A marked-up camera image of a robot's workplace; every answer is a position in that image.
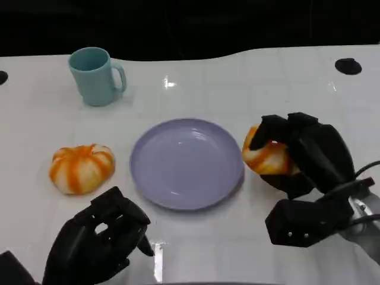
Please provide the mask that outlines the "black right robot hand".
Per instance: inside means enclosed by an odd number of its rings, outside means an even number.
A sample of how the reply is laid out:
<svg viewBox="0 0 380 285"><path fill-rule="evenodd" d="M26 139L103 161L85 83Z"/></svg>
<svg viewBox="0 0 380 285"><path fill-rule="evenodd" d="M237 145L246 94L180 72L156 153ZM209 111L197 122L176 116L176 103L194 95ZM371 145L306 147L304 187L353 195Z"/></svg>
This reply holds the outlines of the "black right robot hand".
<svg viewBox="0 0 380 285"><path fill-rule="evenodd" d="M242 155L252 171L290 200L313 189L326 194L355 176L339 132L302 112L263 116L246 135Z"/></svg>

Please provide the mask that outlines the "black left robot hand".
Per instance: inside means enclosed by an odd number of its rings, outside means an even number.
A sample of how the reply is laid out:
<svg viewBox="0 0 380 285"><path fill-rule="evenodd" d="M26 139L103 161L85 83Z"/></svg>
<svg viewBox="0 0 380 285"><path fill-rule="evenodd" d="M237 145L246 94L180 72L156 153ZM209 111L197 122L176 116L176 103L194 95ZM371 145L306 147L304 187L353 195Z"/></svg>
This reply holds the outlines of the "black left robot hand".
<svg viewBox="0 0 380 285"><path fill-rule="evenodd" d="M154 251L146 236L150 219L114 186L68 220L49 252L43 284L99 284L129 264L139 249Z"/></svg>

